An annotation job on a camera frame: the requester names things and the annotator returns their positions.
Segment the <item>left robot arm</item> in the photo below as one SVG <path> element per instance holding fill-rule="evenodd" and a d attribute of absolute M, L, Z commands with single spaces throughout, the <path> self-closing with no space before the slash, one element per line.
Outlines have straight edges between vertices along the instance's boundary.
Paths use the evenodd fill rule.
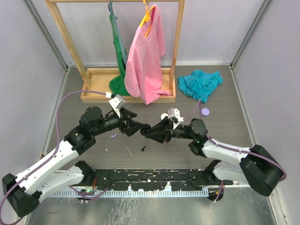
<path fill-rule="evenodd" d="M 126 108 L 121 108 L 119 113 L 111 110 L 103 115 L 99 107 L 89 107 L 81 116 L 79 125 L 59 142 L 58 147 L 22 173 L 6 174 L 2 178 L 3 194 L 17 216 L 24 217 L 39 205 L 44 195 L 41 189 L 44 181 L 93 146 L 97 135 L 117 128 L 121 133 L 132 136 L 150 127 L 135 121 L 135 117 L 137 114 Z"/>

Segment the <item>white earbud charging case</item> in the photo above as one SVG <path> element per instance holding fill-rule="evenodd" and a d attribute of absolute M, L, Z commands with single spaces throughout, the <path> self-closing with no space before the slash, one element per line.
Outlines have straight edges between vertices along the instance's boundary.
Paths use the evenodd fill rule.
<path fill-rule="evenodd" d="M 168 114 L 167 114 L 167 113 L 163 113 L 163 114 L 161 114 L 161 116 L 160 116 L 161 120 L 163 120 L 165 117 L 168 117 Z"/>

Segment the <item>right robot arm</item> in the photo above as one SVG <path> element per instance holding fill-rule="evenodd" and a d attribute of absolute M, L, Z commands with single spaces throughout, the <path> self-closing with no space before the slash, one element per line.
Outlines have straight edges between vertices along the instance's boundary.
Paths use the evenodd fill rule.
<path fill-rule="evenodd" d="M 232 180 L 249 185 L 263 196 L 270 196 L 276 185 L 287 177 L 264 147 L 243 148 L 218 142 L 208 136 L 201 119 L 192 119 L 189 125 L 176 125 L 164 118 L 153 127 L 146 125 L 141 135 L 159 143 L 168 143 L 172 138 L 190 139 L 192 142 L 188 146 L 196 156 L 217 160 L 217 165 L 205 174 L 212 185 Z"/>

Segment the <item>black earbud charging case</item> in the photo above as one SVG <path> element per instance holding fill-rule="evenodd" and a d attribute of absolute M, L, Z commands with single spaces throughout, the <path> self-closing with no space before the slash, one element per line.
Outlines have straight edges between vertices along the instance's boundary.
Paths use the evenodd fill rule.
<path fill-rule="evenodd" d="M 147 134 L 151 133 L 151 126 L 149 124 L 146 124 L 141 130 L 140 134 L 142 136 L 146 136 Z"/>

